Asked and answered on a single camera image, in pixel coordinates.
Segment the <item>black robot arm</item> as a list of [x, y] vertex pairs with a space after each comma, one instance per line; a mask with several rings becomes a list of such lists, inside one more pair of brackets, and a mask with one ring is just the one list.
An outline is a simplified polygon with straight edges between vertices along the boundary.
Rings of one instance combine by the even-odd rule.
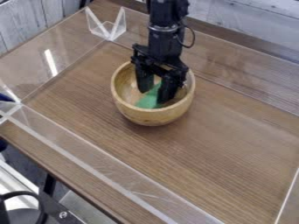
[[186, 82], [190, 68], [180, 56], [187, 25], [188, 0], [147, 0], [150, 13], [148, 45], [134, 44], [131, 62], [135, 65], [138, 89], [142, 93], [155, 85], [155, 76], [162, 78], [156, 101], [167, 103]]

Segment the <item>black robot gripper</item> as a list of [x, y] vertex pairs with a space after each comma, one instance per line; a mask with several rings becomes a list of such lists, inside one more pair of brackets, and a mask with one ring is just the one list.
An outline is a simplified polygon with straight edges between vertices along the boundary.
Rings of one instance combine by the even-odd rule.
[[183, 87], [188, 67], [182, 61], [183, 24], [174, 27], [150, 26], [148, 45], [134, 44], [135, 77], [138, 89], [142, 93], [151, 90], [155, 84], [155, 75], [162, 78], [158, 90], [158, 103], [167, 103]]

